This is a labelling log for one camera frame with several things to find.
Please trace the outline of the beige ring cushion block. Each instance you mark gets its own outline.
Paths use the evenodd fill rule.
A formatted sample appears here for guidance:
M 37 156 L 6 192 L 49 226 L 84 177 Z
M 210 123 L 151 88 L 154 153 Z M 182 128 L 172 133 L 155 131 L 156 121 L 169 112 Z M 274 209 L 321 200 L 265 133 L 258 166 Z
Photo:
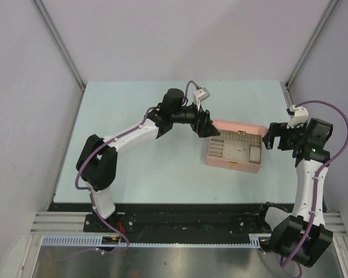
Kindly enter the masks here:
M 261 160 L 261 148 L 251 145 L 249 148 L 249 162 L 259 164 Z

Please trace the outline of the pink jewelry box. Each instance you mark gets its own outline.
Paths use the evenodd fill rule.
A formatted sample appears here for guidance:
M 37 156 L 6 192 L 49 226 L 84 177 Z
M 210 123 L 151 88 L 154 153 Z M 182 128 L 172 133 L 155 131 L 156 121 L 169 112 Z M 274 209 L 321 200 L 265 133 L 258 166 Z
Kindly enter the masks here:
M 220 135 L 209 139 L 206 165 L 257 173 L 262 167 L 262 137 L 266 135 L 268 128 L 228 120 L 214 120 L 213 123 L 219 129 Z M 259 164 L 249 162 L 251 145 L 261 148 Z

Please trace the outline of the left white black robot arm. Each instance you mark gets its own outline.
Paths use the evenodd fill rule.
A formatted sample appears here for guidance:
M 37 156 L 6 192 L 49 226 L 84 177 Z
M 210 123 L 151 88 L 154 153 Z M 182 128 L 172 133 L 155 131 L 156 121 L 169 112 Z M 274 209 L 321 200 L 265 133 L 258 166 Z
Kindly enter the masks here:
M 158 105 L 147 110 L 141 122 L 118 135 L 88 137 L 76 164 L 76 179 L 84 180 L 93 210 L 98 215 L 96 224 L 103 231 L 111 231 L 117 224 L 115 204 L 110 186 L 115 180 L 118 158 L 145 142 L 158 139 L 173 128 L 175 123 L 190 125 L 200 138 L 218 136 L 210 112 L 201 103 L 210 94 L 204 87 L 193 92 L 193 102 L 186 104 L 186 94 L 171 88 Z

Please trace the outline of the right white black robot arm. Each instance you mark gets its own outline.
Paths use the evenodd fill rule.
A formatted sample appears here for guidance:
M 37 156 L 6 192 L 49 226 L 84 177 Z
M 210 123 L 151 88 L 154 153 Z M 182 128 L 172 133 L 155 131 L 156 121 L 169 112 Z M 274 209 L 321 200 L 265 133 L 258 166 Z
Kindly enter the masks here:
M 271 231 L 270 239 L 262 248 L 306 267 L 317 262 L 333 238 L 333 233 L 325 227 L 322 209 L 323 185 L 330 160 L 324 146 L 332 131 L 332 124 L 312 118 L 295 127 L 271 123 L 262 138 L 267 149 L 272 149 L 275 138 L 279 138 L 278 149 L 292 151 L 298 182 L 292 212 L 270 202 L 261 206 L 256 226 L 262 232 Z

